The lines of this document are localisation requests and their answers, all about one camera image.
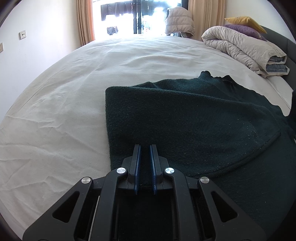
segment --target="wall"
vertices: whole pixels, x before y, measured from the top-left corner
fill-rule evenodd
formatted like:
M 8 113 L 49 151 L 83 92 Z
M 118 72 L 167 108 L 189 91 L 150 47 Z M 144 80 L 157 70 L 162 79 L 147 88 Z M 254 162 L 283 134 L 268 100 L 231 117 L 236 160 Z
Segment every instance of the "wall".
M 277 10 L 267 0 L 226 0 L 225 17 L 250 16 L 260 25 L 278 32 L 296 43 Z
M 19 32 L 27 37 L 20 40 Z M 0 122 L 44 70 L 80 47 L 75 0 L 22 0 L 0 27 Z

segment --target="white bed sheet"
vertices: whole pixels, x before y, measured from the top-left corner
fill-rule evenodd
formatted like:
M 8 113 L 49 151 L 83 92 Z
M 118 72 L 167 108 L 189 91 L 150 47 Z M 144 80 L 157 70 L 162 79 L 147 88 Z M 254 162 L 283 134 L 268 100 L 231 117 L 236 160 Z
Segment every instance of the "white bed sheet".
M 110 171 L 106 88 L 191 79 L 204 70 L 229 74 L 289 114 L 289 96 L 280 96 L 268 79 L 190 39 L 137 35 L 92 42 L 42 73 L 0 124 L 0 213 L 13 231 L 21 238 L 79 179 Z

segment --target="curtain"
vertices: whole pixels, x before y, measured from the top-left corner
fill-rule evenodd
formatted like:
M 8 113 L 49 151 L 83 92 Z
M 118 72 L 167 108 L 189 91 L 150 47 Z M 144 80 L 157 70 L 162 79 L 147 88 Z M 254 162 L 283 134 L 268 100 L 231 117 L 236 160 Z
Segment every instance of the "curtain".
M 81 46 L 94 41 L 92 0 L 76 0 L 78 31 Z
M 188 10 L 192 13 L 195 27 L 192 39 L 201 41 L 208 28 L 223 25 L 225 0 L 188 0 Z

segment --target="outlet plate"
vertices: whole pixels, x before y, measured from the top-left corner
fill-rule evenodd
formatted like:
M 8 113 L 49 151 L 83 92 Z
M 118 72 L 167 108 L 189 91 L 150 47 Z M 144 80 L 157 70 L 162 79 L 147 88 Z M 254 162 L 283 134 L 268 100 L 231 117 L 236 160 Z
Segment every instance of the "outlet plate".
M 26 30 L 20 32 L 20 39 L 27 37 Z

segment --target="bed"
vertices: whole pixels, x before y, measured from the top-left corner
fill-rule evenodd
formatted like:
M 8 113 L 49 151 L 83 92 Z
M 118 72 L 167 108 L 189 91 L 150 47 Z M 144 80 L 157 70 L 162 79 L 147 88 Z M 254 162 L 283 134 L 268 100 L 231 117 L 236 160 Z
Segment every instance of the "bed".
M 105 90 L 110 86 L 192 79 L 208 70 L 212 76 L 229 74 L 287 116 L 296 88 L 296 45 L 265 29 L 265 37 L 289 56 L 291 72 L 285 79 L 264 79 L 202 42 L 170 36 L 94 41 L 48 68 L 0 124 L 2 226 L 7 223 L 7 232 L 22 238 L 25 229 L 78 180 L 110 171 L 105 119 Z

